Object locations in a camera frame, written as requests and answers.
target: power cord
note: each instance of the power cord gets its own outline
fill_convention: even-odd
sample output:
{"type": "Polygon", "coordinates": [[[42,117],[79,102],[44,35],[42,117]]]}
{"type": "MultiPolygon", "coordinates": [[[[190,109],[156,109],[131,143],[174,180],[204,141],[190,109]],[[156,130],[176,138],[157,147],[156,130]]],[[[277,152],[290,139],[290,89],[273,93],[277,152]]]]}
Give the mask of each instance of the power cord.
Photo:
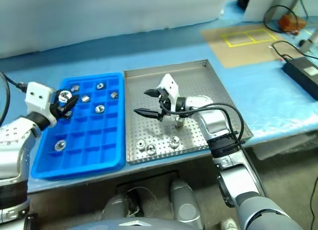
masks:
{"type": "Polygon", "coordinates": [[[285,61],[287,60],[287,59],[285,58],[285,56],[288,56],[290,59],[294,59],[294,58],[292,58],[290,55],[279,53],[278,50],[277,50],[277,48],[275,47],[275,44],[278,44],[278,43],[288,44],[288,45],[290,45],[291,47],[293,47],[298,53],[302,54],[303,56],[318,60],[318,57],[311,56],[311,55],[306,55],[305,53],[301,52],[296,46],[294,46],[293,44],[289,43],[288,41],[285,41],[285,40],[275,41],[273,44],[271,44],[271,47],[272,47],[273,50],[274,50],[281,58],[283,58],[285,61]]]}
{"type": "Polygon", "coordinates": [[[12,79],[8,78],[8,76],[6,76],[3,72],[0,72],[0,77],[3,81],[4,88],[5,88],[5,105],[4,105],[3,113],[0,117],[0,127],[1,127],[4,120],[5,120],[5,117],[8,113],[9,106],[10,106],[11,94],[10,94],[10,88],[9,88],[8,83],[11,83],[12,85],[19,88],[22,92],[25,92],[25,93],[26,93],[28,85],[26,83],[22,83],[22,82],[16,83],[12,79]]]}
{"type": "Polygon", "coordinates": [[[314,226],[314,222],[315,222],[315,214],[314,214],[314,210],[313,210],[313,198],[314,198],[314,194],[316,191],[317,182],[318,182],[318,176],[315,180],[314,189],[313,189],[312,195],[310,197],[310,211],[312,212],[312,215],[313,215],[313,220],[312,220],[312,224],[311,224],[311,228],[310,228],[311,230],[313,230],[313,226],[314,226]]]}
{"type": "Polygon", "coordinates": [[[287,6],[285,6],[285,5],[274,5],[274,6],[271,6],[271,7],[265,12],[265,14],[264,14],[264,17],[263,17],[263,24],[264,24],[264,26],[265,26],[267,29],[269,29],[269,30],[271,30],[271,31],[274,31],[274,32],[276,32],[276,33],[280,33],[280,34],[290,34],[290,33],[291,33],[291,32],[285,32],[285,31],[281,31],[281,30],[274,30],[274,29],[270,28],[270,27],[267,25],[267,23],[266,23],[266,17],[267,17],[267,15],[268,15],[268,13],[269,13],[272,9],[277,8],[277,7],[283,7],[283,8],[285,8],[285,9],[287,9],[291,14],[293,14],[293,16],[295,17],[295,20],[296,20],[296,30],[295,30],[295,31],[297,31],[297,30],[299,29],[298,17],[297,17],[296,14],[293,12],[293,10],[291,10],[289,7],[287,7],[287,6]]]}
{"type": "Polygon", "coordinates": [[[5,105],[4,105],[3,113],[0,117],[0,126],[2,126],[3,121],[5,120],[5,117],[9,110],[11,94],[10,94],[10,88],[9,88],[7,77],[2,72],[0,72],[0,77],[3,81],[4,88],[5,88],[5,105]]]}
{"type": "Polygon", "coordinates": [[[242,138],[243,133],[244,133],[244,120],[243,120],[243,117],[242,117],[241,113],[234,106],[232,106],[230,104],[227,104],[227,103],[222,103],[222,102],[217,103],[216,102],[216,103],[207,104],[205,106],[199,107],[199,108],[194,109],[194,110],[182,111],[182,112],[181,111],[180,112],[173,112],[173,111],[168,110],[165,107],[165,105],[164,105],[162,100],[159,100],[159,104],[160,104],[160,107],[161,107],[161,109],[163,111],[165,111],[168,114],[172,114],[172,115],[192,115],[192,114],[194,114],[196,112],[202,112],[202,111],[208,111],[208,110],[221,110],[222,112],[224,112],[224,114],[225,114],[225,116],[227,118],[228,124],[229,124],[229,129],[231,131],[231,134],[232,134],[233,138],[235,139],[235,141],[237,142],[237,144],[234,145],[233,147],[240,146],[243,154],[245,155],[245,157],[247,159],[247,162],[249,163],[251,169],[254,171],[256,178],[259,180],[259,185],[260,185],[260,187],[261,187],[261,189],[262,189],[262,191],[264,193],[264,196],[268,197],[267,190],[266,190],[263,182],[261,181],[261,178],[259,177],[258,172],[257,172],[253,162],[251,161],[251,159],[250,159],[249,155],[247,154],[246,150],[241,145],[241,138],[242,138]],[[239,120],[240,120],[240,132],[239,132],[238,138],[236,137],[235,132],[233,131],[233,127],[232,127],[232,123],[231,123],[231,119],[230,119],[229,113],[227,112],[227,110],[225,110],[222,107],[211,107],[211,106],[216,106],[216,105],[223,105],[223,106],[230,107],[231,109],[233,109],[237,113],[237,115],[239,117],[239,120]]]}

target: blue table surface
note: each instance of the blue table surface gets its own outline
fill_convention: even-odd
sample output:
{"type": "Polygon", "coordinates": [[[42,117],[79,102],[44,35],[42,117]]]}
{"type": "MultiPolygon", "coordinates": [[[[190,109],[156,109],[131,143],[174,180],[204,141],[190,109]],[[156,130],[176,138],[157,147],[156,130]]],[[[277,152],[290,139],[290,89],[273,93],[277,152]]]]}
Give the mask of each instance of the blue table surface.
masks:
{"type": "MultiPolygon", "coordinates": [[[[282,72],[281,61],[225,69],[200,33],[205,29],[244,25],[246,23],[241,22],[242,15],[242,10],[232,0],[226,4],[225,14],[215,21],[170,30],[108,37],[2,59],[0,70],[15,81],[35,81],[58,88],[66,77],[123,72],[208,59],[254,134],[248,145],[317,129],[318,102],[282,72]]],[[[312,32],[314,28],[311,25],[306,30],[312,32]]],[[[302,31],[295,39],[284,36],[297,44],[300,39],[309,38],[308,32],[302,31]]],[[[317,55],[317,47],[312,52],[317,55]]],[[[15,88],[11,89],[11,104],[5,123],[25,115],[24,98],[23,93],[15,88]]],[[[0,101],[0,105],[3,109],[4,99],[0,101]]],[[[38,144],[39,142],[31,151],[31,164],[38,144]]],[[[208,151],[199,151],[137,165],[127,163],[115,173],[59,181],[34,179],[30,176],[29,193],[112,178],[207,154],[208,151]]]]}

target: metal nut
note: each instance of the metal nut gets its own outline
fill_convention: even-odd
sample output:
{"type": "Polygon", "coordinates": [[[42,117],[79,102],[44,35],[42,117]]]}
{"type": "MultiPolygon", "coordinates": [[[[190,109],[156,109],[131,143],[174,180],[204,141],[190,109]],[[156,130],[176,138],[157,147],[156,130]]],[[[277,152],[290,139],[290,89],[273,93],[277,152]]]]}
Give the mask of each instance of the metal nut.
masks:
{"type": "Polygon", "coordinates": [[[72,97],[72,94],[68,90],[63,90],[59,94],[59,101],[61,103],[67,103],[67,101],[72,97]]]}
{"type": "Polygon", "coordinates": [[[102,83],[102,82],[100,82],[97,86],[96,86],[96,89],[102,89],[102,88],[104,88],[105,87],[105,85],[102,83]]]}
{"type": "Polygon", "coordinates": [[[170,138],[169,146],[170,146],[172,149],[178,148],[179,145],[180,145],[180,138],[179,138],[179,137],[173,136],[173,137],[170,138]]]}
{"type": "Polygon", "coordinates": [[[97,107],[95,107],[96,113],[103,113],[104,110],[105,110],[104,105],[98,105],[97,107]]]}
{"type": "Polygon", "coordinates": [[[156,154],[156,146],[155,144],[148,144],[146,147],[146,153],[148,155],[155,155],[156,154]]]}
{"type": "Polygon", "coordinates": [[[176,128],[183,127],[184,125],[184,118],[176,116],[174,119],[174,125],[176,128]]]}
{"type": "Polygon", "coordinates": [[[54,149],[57,151],[57,152],[60,152],[60,151],[63,151],[66,147],[66,141],[65,140],[60,140],[58,142],[56,142],[55,146],[54,146],[54,149]]]}
{"type": "Polygon", "coordinates": [[[90,101],[90,97],[87,95],[84,95],[83,97],[81,97],[81,101],[82,102],[89,102],[90,101]]]}
{"type": "Polygon", "coordinates": [[[78,85],[73,85],[71,88],[71,92],[77,92],[80,89],[80,86],[78,85]]]}
{"type": "Polygon", "coordinates": [[[138,139],[136,142],[136,147],[140,151],[144,151],[146,148],[146,141],[144,139],[138,139]]]}
{"type": "Polygon", "coordinates": [[[110,94],[110,96],[111,96],[111,98],[118,98],[118,93],[117,92],[112,92],[111,94],[110,94]]]}
{"type": "Polygon", "coordinates": [[[73,115],[73,112],[72,111],[68,111],[66,114],[65,114],[65,117],[66,118],[71,118],[73,115]]]}

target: yellow tape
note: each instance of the yellow tape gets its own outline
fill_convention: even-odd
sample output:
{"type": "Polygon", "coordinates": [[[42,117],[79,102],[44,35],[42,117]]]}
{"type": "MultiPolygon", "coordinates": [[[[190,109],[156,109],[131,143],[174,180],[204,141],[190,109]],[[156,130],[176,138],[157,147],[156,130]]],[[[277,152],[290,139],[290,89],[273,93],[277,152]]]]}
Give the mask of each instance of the yellow tape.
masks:
{"type": "Polygon", "coordinates": [[[270,32],[268,32],[265,29],[257,29],[257,30],[247,30],[247,31],[241,31],[241,32],[234,32],[234,33],[228,33],[228,34],[221,34],[221,37],[224,39],[224,41],[227,43],[227,45],[232,48],[232,47],[237,47],[237,46],[243,46],[243,45],[252,45],[252,44],[259,44],[259,43],[263,43],[263,42],[269,42],[269,41],[275,41],[277,40],[277,38],[275,36],[273,36],[270,32]],[[267,39],[267,40],[259,40],[256,41],[249,33],[250,32],[258,32],[258,31],[264,31],[265,33],[267,33],[271,39],[267,39]],[[239,34],[244,34],[246,35],[248,38],[251,39],[251,42],[245,42],[245,43],[241,43],[241,44],[236,44],[236,45],[232,45],[229,40],[227,39],[228,36],[232,36],[232,35],[239,35],[239,34]]]}

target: white cable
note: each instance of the white cable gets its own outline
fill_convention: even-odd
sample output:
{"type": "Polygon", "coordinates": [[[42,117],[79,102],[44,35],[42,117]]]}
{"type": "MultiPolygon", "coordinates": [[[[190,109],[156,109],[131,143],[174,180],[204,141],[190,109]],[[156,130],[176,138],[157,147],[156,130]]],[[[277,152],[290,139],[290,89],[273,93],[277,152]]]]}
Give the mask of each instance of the white cable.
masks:
{"type": "Polygon", "coordinates": [[[127,193],[129,193],[129,192],[131,192],[131,191],[133,191],[133,190],[135,190],[135,189],[145,189],[145,190],[147,190],[147,191],[150,193],[150,195],[152,195],[152,197],[154,198],[155,202],[154,202],[153,210],[152,210],[152,212],[148,215],[148,217],[151,217],[152,214],[153,214],[153,213],[155,212],[155,210],[156,210],[157,197],[155,196],[155,194],[154,194],[150,189],[148,189],[148,188],[146,188],[146,187],[144,187],[144,186],[133,187],[133,188],[131,188],[130,190],[128,190],[127,193]]]}

